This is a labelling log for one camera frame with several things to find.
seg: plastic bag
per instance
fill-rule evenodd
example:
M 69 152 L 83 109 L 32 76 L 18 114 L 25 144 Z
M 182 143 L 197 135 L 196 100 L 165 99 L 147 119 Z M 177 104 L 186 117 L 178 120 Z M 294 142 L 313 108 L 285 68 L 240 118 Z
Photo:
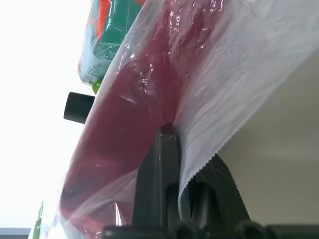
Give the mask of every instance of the plastic bag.
M 93 85 L 96 81 L 102 81 L 144 2 L 145 0 L 92 2 L 78 69 L 83 82 Z
M 175 120 L 187 217 L 190 178 L 318 46 L 318 7 L 148 0 L 103 80 L 43 235 L 93 239 L 102 226 L 130 224 L 137 169 L 156 130 Z

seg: white background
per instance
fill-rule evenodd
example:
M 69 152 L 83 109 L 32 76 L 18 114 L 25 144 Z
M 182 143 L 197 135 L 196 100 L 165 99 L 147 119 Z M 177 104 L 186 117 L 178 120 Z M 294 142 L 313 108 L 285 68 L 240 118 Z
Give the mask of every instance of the white background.
M 0 228 L 30 228 L 82 125 L 63 111 L 90 0 L 0 0 Z

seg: black cylinder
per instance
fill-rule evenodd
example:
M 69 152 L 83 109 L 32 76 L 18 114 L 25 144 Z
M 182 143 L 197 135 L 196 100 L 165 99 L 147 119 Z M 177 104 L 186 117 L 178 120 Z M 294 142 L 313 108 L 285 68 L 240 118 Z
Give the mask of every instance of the black cylinder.
M 85 123 L 94 99 L 94 96 L 70 92 L 65 105 L 64 118 L 78 123 Z

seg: red fabric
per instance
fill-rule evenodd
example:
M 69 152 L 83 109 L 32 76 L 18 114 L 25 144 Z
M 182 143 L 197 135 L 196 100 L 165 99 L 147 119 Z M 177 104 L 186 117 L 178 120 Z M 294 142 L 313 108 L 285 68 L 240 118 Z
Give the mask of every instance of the red fabric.
M 106 95 L 97 95 L 99 103 L 86 122 L 60 200 L 62 216 L 87 238 L 116 223 L 112 203 L 122 223 L 131 223 L 134 194 L 124 203 L 118 198 L 94 210 L 81 205 L 136 170 L 156 130 L 174 121 L 182 92 L 226 29 L 226 2 L 167 0 L 143 52 L 122 67 Z

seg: green and red packaging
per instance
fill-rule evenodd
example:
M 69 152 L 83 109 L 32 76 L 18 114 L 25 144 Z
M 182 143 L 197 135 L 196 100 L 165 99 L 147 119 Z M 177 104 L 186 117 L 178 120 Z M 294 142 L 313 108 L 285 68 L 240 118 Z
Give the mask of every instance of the green and red packaging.
M 145 0 L 94 0 L 78 73 L 96 93 Z

